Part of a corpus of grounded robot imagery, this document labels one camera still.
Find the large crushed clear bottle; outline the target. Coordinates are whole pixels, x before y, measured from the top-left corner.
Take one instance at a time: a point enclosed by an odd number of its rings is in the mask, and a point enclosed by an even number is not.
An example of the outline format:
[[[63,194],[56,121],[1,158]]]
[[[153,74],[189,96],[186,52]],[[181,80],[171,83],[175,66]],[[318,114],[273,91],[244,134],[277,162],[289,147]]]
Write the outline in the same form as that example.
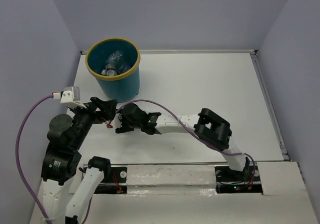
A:
[[[103,76],[117,76],[130,70],[131,64],[122,50],[112,53],[101,71]]]

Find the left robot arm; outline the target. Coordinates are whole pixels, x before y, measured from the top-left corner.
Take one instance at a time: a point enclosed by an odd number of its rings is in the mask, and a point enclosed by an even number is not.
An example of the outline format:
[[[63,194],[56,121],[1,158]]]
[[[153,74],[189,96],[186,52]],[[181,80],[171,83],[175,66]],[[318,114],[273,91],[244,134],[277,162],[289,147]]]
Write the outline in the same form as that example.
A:
[[[46,221],[53,224],[78,224],[91,197],[101,182],[110,178],[109,159],[92,157],[73,197],[69,197],[71,184],[82,158],[79,149],[94,124],[112,121],[116,116],[116,99],[103,101],[92,97],[84,107],[72,110],[74,116],[59,114],[49,123],[49,144],[42,163],[42,206]]]

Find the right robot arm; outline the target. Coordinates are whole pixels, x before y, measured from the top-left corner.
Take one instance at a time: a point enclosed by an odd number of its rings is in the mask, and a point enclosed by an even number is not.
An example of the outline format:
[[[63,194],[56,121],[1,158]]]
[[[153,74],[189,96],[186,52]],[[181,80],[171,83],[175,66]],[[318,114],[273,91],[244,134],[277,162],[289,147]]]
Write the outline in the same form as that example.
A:
[[[136,105],[137,102],[154,104],[168,115],[145,112]],[[236,145],[230,123],[208,108],[203,108],[198,114],[177,116],[159,103],[138,99],[124,104],[116,113],[119,120],[119,126],[115,129],[117,134],[136,129],[148,135],[188,133],[209,149],[219,152],[235,180],[249,181],[250,184],[254,181],[256,166],[253,158]]]

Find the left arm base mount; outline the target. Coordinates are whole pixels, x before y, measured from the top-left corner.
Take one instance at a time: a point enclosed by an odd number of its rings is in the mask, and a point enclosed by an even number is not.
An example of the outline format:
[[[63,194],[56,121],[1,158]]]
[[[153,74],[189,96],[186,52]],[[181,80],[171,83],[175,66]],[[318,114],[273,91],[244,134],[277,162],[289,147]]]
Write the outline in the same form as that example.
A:
[[[111,173],[98,185],[95,194],[124,195],[127,193],[127,167],[112,166]]]

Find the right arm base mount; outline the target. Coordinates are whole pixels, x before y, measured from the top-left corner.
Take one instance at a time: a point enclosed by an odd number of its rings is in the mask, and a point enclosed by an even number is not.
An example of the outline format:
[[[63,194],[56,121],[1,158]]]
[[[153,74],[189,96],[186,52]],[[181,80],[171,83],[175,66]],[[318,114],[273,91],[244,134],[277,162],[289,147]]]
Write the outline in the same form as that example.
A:
[[[238,175],[236,171],[228,166],[215,166],[216,192],[218,194],[238,194],[238,193],[263,193],[260,173],[255,167],[254,178],[253,166],[249,166],[246,177]]]

